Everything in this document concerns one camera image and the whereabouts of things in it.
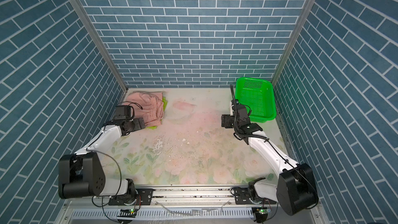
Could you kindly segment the pink shorts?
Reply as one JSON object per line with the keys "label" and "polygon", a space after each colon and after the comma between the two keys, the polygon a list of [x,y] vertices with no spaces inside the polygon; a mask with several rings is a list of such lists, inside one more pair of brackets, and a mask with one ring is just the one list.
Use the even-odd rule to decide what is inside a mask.
{"label": "pink shorts", "polygon": [[162,92],[133,92],[122,104],[132,106],[135,118],[142,117],[146,127],[161,125],[164,116]]}

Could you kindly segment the lime green shorts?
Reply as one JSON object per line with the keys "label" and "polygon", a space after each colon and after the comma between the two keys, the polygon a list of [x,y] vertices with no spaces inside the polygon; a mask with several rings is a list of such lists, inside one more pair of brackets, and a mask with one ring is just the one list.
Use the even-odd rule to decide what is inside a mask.
{"label": "lime green shorts", "polygon": [[[167,101],[167,99],[165,97],[163,97],[162,98],[162,102],[163,102],[163,111],[165,111],[165,109],[167,107],[167,104],[168,104],[168,101]],[[152,126],[152,127],[147,127],[147,129],[151,129],[151,130],[155,130],[156,128],[157,128],[157,125],[156,126]]]}

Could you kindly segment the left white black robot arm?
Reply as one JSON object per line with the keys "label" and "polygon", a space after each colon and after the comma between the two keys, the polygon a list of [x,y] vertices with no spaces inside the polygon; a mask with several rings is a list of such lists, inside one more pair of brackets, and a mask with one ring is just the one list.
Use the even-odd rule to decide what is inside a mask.
{"label": "left white black robot arm", "polygon": [[59,160],[58,194],[61,199],[111,197],[113,205],[137,203],[138,191],[132,179],[112,179],[105,175],[101,158],[115,158],[105,152],[112,144],[131,132],[145,128],[142,117],[132,120],[112,120],[83,148]]}

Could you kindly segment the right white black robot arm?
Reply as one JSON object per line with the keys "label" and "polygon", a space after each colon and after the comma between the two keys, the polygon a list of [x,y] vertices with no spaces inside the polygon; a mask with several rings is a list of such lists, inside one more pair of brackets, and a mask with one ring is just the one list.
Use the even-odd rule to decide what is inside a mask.
{"label": "right white black robot arm", "polygon": [[265,200],[277,202],[290,216],[318,205],[319,196],[315,177],[308,164],[300,164],[290,158],[266,136],[258,124],[251,123],[248,118],[239,119],[222,115],[221,126],[234,129],[234,136],[245,141],[260,154],[278,176],[276,185],[268,182],[265,177],[249,182],[247,191],[251,202],[254,204]]}

